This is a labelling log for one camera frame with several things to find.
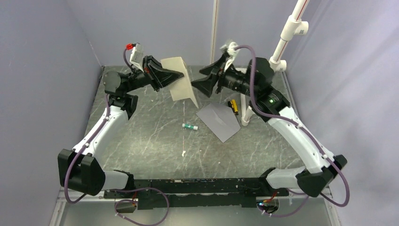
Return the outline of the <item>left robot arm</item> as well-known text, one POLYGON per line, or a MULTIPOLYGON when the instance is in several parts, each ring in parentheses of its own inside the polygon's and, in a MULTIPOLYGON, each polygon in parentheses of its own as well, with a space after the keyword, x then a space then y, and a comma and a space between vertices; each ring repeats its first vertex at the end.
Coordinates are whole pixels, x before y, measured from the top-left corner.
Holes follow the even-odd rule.
POLYGON ((105 151, 118 130, 136 111, 138 96, 130 92, 152 86, 155 91, 184 78, 184 73, 164 68, 152 56, 145 56, 140 69, 130 73, 108 71, 103 76, 105 110, 101 118, 71 150, 57 157, 60 185, 70 200, 68 189, 95 196, 100 191, 118 192, 128 198, 134 194, 134 175, 122 171, 104 171, 97 158, 105 151))

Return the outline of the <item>grey envelope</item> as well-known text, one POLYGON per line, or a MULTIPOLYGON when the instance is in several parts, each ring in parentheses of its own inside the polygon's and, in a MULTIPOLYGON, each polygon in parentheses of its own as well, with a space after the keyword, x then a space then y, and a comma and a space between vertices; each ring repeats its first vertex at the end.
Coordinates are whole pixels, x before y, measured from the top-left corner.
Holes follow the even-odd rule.
POLYGON ((222 142, 226 142, 241 128, 232 109, 219 103, 210 103, 196 115, 222 142))

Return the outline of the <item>tan lined letter paper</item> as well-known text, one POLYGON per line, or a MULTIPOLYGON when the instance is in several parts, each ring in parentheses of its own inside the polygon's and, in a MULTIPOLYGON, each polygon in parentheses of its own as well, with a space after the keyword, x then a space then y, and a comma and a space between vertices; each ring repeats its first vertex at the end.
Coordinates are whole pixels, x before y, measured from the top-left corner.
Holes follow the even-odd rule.
POLYGON ((164 58, 161 60, 162 67, 172 71, 181 72, 184 76, 171 83, 169 91, 173 101, 190 99, 199 108, 197 99, 193 92, 193 87, 184 60, 178 57, 164 58))

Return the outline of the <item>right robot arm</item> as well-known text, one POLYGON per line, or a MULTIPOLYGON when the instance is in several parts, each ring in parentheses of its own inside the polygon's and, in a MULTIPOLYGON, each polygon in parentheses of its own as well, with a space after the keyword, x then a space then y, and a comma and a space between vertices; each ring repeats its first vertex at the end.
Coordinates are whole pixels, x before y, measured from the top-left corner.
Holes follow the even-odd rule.
MULTIPOLYGON (((250 94, 250 72, 252 62, 246 72, 227 64, 227 54, 219 60, 200 69, 204 78, 192 81, 192 86, 207 97, 228 88, 243 95, 250 94)), ((303 167, 296 169, 270 168, 260 177, 259 189, 264 195, 271 195, 280 188, 301 189, 310 197, 321 195, 323 189, 337 176, 347 160, 343 155, 335 155, 326 148, 319 150, 313 140, 305 133, 299 117, 285 96, 272 86, 275 72, 266 58, 256 57, 254 93, 256 104, 250 103, 252 111, 256 106, 267 116, 260 118, 276 129, 300 156, 303 167)))

